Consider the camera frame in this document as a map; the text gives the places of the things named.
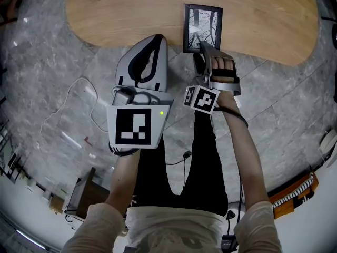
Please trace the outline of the person's right hand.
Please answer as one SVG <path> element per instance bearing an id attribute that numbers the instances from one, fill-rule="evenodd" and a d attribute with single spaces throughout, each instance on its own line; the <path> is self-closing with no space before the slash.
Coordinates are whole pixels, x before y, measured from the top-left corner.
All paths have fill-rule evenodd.
<path id="1" fill-rule="evenodd" d="M 226 59 L 223 57 L 213 57 L 211 58 L 213 69 L 226 69 L 234 70 L 233 61 L 231 59 Z"/>

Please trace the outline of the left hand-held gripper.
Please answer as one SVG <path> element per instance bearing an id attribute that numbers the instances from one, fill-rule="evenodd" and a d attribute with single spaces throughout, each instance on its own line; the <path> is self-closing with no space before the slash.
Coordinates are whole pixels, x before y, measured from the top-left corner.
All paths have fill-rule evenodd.
<path id="1" fill-rule="evenodd" d="M 167 53 L 166 38 L 155 34 L 138 42 L 120 59 L 113 103 L 106 108 L 111 149 L 158 147 L 174 101 L 166 92 Z M 148 72 L 146 77 L 142 77 L 144 70 Z"/>

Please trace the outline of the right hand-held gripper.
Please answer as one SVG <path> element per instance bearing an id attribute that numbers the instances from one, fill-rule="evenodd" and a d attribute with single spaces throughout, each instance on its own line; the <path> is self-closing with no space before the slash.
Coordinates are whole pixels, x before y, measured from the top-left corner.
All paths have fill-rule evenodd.
<path id="1" fill-rule="evenodd" d="M 241 95 L 235 60 L 206 41 L 200 41 L 200 51 L 201 53 L 193 54 L 198 84 L 186 88 L 184 105 L 207 114 L 212 114 L 213 111 L 226 111 L 227 108 L 215 106 L 220 93 L 231 92 L 233 96 Z M 213 69 L 212 58 L 217 57 L 231 59 L 234 70 Z"/>

